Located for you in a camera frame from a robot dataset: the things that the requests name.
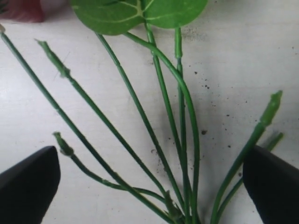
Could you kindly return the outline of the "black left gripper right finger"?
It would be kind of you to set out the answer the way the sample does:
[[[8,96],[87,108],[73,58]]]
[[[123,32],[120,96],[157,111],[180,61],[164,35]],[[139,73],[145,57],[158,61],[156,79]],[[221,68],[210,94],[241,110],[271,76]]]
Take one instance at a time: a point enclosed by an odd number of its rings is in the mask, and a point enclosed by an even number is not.
[[[299,170],[255,146],[243,163],[243,182],[264,224],[299,222]]]

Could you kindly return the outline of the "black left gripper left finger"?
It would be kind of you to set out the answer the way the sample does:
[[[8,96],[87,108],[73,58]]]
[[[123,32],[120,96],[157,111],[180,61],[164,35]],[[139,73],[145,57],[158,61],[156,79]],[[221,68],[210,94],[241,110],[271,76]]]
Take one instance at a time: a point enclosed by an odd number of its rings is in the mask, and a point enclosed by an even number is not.
[[[0,222],[40,224],[61,180],[57,149],[46,146],[0,174]]]

